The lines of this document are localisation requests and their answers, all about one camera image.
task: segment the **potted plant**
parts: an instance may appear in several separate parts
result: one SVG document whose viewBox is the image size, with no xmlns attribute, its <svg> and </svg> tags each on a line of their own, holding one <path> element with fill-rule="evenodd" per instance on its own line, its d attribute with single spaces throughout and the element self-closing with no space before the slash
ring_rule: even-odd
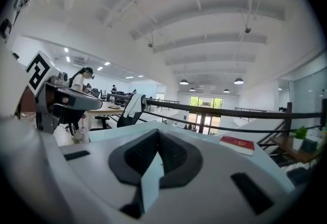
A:
<svg viewBox="0 0 327 224">
<path fill-rule="evenodd" d="M 304 126 L 299 128 L 295 132 L 295 135 L 294 135 L 294 138 L 293 138 L 293 147 L 292 147 L 293 149 L 299 150 L 301 148 L 302 142 L 307 136 L 307 132 L 308 132 L 308 130 Z"/>
</svg>

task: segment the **black rubber pad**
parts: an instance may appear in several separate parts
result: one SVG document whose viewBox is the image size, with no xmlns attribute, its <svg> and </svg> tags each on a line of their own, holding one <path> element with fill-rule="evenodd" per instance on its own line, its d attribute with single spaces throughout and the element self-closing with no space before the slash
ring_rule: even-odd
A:
<svg viewBox="0 0 327 224">
<path fill-rule="evenodd" d="M 241 191 L 247 202 L 253 208 L 256 215 L 273 206 L 271 199 L 254 183 L 245 173 L 235 173 L 230 176 L 235 185 Z"/>
<path fill-rule="evenodd" d="M 87 156 L 87 155 L 90 155 L 90 152 L 88 152 L 86 150 L 82 150 L 82 151 L 77 151 L 74 153 L 66 154 L 66 155 L 64 155 L 64 157 L 67 161 L 71 161 L 71 160 L 78 159 L 78 158 L 81 158 L 81 157 Z"/>
</svg>

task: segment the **desk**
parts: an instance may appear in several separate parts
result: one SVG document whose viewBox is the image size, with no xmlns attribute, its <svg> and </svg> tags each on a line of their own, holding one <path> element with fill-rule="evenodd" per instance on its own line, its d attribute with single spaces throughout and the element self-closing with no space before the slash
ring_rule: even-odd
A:
<svg viewBox="0 0 327 224">
<path fill-rule="evenodd" d="M 139 123 L 132 126 L 126 126 L 121 128 L 92 131 L 89 133 L 89 139 L 91 142 L 97 142 L 101 140 L 118 138 L 137 132 L 148 131 L 150 129 L 155 129 L 155 128 L 179 132 L 182 134 L 186 134 L 189 137 L 198 138 L 204 141 L 214 143 L 216 145 L 218 145 L 220 141 L 220 137 L 199 134 L 196 132 L 173 127 L 171 125 L 167 125 L 157 121 Z M 255 146 L 255 151 L 253 156 L 247 156 L 247 155 L 243 155 L 243 156 L 249 159 L 250 161 L 252 161 L 260 168 L 262 168 L 264 171 L 268 172 L 276 181 L 278 181 L 281 184 L 281 186 L 285 189 L 286 192 L 291 192 L 292 190 L 294 190 L 294 185 L 292 184 L 290 179 L 286 176 L 286 173 L 280 169 L 280 167 L 269 157 L 269 155 L 262 148 L 260 148 L 257 144 L 254 144 L 254 146 Z"/>
<path fill-rule="evenodd" d="M 288 153 L 290 156 L 295 158 L 297 161 L 302 162 L 303 164 L 310 162 L 319 156 L 322 152 L 323 147 L 316 150 L 314 153 L 306 153 L 304 150 L 299 149 L 295 150 L 292 148 L 293 137 L 275 137 L 270 139 L 272 143 L 276 144 L 280 149 Z"/>
<path fill-rule="evenodd" d="M 95 116 L 103 116 L 103 115 L 115 115 L 122 114 L 124 108 L 117 106 L 111 102 L 103 102 L 102 107 L 95 110 L 88 110 L 87 113 L 87 130 L 91 129 L 92 118 Z"/>
</svg>

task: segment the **red book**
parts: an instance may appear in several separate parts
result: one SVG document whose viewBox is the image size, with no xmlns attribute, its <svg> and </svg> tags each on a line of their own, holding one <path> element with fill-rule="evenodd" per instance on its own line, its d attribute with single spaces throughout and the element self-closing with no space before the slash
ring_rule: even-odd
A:
<svg viewBox="0 0 327 224">
<path fill-rule="evenodd" d="M 239 153 L 252 156 L 254 153 L 254 143 L 249 140 L 240 140 L 237 138 L 223 136 L 219 142 L 220 145 L 231 148 Z"/>
</svg>

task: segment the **white pot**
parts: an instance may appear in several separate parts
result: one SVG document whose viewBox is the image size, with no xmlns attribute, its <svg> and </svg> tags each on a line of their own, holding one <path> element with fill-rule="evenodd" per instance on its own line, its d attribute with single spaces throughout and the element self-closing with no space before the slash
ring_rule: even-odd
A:
<svg viewBox="0 0 327 224">
<path fill-rule="evenodd" d="M 299 150 L 300 147 L 302 146 L 302 142 L 303 142 L 303 140 L 293 138 L 293 147 L 292 148 L 295 149 L 295 150 Z"/>
</svg>

